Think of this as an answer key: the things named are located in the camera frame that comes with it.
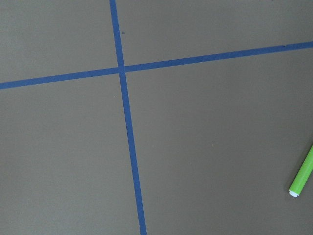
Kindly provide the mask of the green highlighter pen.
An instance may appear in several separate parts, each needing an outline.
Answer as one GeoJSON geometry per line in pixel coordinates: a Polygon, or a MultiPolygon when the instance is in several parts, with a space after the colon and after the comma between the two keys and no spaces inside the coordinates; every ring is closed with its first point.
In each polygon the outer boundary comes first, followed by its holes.
{"type": "Polygon", "coordinates": [[[312,171],[313,171],[313,147],[310,148],[305,160],[303,161],[298,173],[296,174],[289,188],[289,194],[292,197],[296,198],[301,194],[312,171]]]}

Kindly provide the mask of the blue tape grid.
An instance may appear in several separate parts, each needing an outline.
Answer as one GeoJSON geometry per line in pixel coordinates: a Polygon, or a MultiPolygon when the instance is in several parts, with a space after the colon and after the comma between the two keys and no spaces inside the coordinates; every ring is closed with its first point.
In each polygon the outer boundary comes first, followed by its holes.
{"type": "Polygon", "coordinates": [[[142,201],[142,191],[141,191],[141,185],[140,185],[140,176],[139,176],[138,163],[137,163],[137,155],[136,155],[136,148],[135,148],[135,141],[134,141],[134,131],[133,131],[133,124],[132,124],[132,115],[131,115],[126,74],[128,72],[133,72],[133,71],[152,70],[152,69],[168,68],[168,67],[187,65],[187,64],[197,64],[197,63],[203,63],[203,62],[225,60],[225,59],[231,59],[231,58],[240,58],[240,57],[254,56],[254,55],[261,55],[261,54],[270,54],[270,53],[279,53],[279,52],[292,51],[292,50],[309,49],[313,47],[313,43],[309,41],[309,42],[302,42],[302,43],[296,43],[296,44],[286,44],[286,45],[279,45],[279,46],[273,46],[273,47],[253,48],[253,49],[246,49],[246,50],[239,50],[239,51],[232,51],[232,52],[224,52],[224,53],[209,54],[209,55],[179,58],[179,59],[173,59],[173,60],[165,60],[165,61],[126,66],[124,63],[123,46],[122,46],[122,40],[121,40],[121,31],[119,27],[117,5],[116,5],[116,1],[114,0],[110,1],[110,12],[111,12],[115,52],[116,52],[116,57],[117,57],[117,67],[2,82],[0,84],[0,88],[3,90],[3,89],[11,89],[11,88],[39,85],[39,84],[45,84],[45,83],[76,80],[76,79],[83,79],[83,78],[90,78],[90,77],[97,77],[97,76],[104,76],[104,75],[111,75],[111,74],[119,75],[123,111],[124,111],[124,118],[125,118],[126,132],[127,132],[127,140],[128,140],[128,149],[129,149],[132,177],[133,177],[133,183],[134,183],[134,192],[135,192],[139,230],[140,230],[140,234],[145,235],[147,234],[146,220],[145,220],[144,206],[143,206],[143,201],[142,201]]]}

